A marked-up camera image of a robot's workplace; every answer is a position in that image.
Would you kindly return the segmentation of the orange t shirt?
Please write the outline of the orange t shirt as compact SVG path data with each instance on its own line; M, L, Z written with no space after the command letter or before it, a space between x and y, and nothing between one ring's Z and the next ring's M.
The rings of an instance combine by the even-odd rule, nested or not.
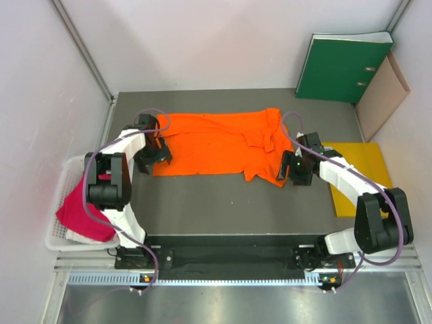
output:
M281 111L266 108L246 113L159 114L171 162L153 167L153 175L195 176L243 173L247 182L260 177L281 188L278 180L284 151L294 149L281 128Z

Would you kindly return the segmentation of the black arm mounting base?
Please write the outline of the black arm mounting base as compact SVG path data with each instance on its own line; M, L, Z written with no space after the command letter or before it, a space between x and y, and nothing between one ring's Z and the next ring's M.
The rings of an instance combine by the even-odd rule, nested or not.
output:
M300 279L305 271L355 267L352 254L322 260L313 234L155 235L148 250L118 247L115 268L158 269L159 279Z

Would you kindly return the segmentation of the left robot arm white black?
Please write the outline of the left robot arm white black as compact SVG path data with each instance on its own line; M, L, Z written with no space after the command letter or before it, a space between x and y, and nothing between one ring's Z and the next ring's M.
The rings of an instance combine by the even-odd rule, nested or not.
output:
M159 119L145 109L133 124L125 126L113 141L89 153L84 159L82 205L87 215L102 225L115 230L119 245L131 249L130 260L137 267L147 267L153 252L145 246L146 232L139 224L131 206L133 169L149 173L157 163L171 163L173 156L162 132L168 130L171 120L165 112L157 112Z

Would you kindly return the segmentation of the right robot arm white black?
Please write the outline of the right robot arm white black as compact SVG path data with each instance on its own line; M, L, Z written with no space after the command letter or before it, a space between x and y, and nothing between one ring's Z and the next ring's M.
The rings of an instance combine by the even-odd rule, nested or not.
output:
M278 181L310 186L314 176L334 186L355 208L354 226L326 234L315 243L315 259L323 267L341 254L373 254L411 244L414 232L408 200L400 188L387 188L363 175L341 153L323 146L317 133L299 133L297 151L284 151Z

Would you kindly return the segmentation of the yellow plastic folder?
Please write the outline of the yellow plastic folder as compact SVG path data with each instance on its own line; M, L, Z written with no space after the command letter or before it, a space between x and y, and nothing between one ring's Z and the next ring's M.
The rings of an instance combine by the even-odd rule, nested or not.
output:
M377 143L324 142L339 152L350 164L369 179L392 188L393 184ZM335 186L330 185L335 214L339 218L355 217L355 206Z

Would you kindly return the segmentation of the white plastic basket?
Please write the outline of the white plastic basket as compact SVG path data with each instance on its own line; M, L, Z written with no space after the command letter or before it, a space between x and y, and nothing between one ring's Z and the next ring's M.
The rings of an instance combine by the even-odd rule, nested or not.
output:
M69 158L63 163L59 181L57 183L53 201L50 208L50 220L47 233L45 236L45 246L52 251L59 252L82 252L94 250L106 250L119 246L119 238L117 235L103 243L81 243L66 238L67 228L63 226L56 212L63 205L66 196L80 182L84 172L84 155L78 155Z

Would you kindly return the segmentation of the magenta t shirt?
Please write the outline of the magenta t shirt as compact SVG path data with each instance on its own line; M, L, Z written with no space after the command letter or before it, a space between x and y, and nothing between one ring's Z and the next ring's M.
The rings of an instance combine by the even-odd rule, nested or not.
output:
M108 242L114 237L115 230L88 216L82 204L83 181L84 177L81 177L76 187L64 199L56 216L60 224L68 230L96 242Z

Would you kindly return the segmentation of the white t shirt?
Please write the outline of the white t shirt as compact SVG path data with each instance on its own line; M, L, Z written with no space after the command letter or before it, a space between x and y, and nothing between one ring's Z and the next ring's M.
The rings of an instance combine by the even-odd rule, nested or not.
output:
M67 229L65 238L81 244L100 244L99 241L87 238L86 236L80 235L70 229Z

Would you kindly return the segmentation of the beige paper folder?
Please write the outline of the beige paper folder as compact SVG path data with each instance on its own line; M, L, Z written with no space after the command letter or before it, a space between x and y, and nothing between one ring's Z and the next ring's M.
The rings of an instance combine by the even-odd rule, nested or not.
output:
M409 94L410 87L390 51L355 105L366 142L374 137Z

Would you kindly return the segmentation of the aluminium frame rail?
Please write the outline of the aluminium frame rail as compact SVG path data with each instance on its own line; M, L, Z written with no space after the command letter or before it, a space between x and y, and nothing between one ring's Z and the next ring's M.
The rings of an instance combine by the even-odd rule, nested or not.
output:
M75 23L70 17L63 2L60 0L48 0L48 3L53 8L53 11L56 13L67 34L71 38L75 48L79 52L85 66L88 68L90 74L93 76L94 81L97 83L103 96L107 99L109 103L112 103L114 100L114 95L109 90L106 81L104 80L101 72L99 71L99 68L97 67L94 59L92 58L88 47L83 41L78 29L76 28Z

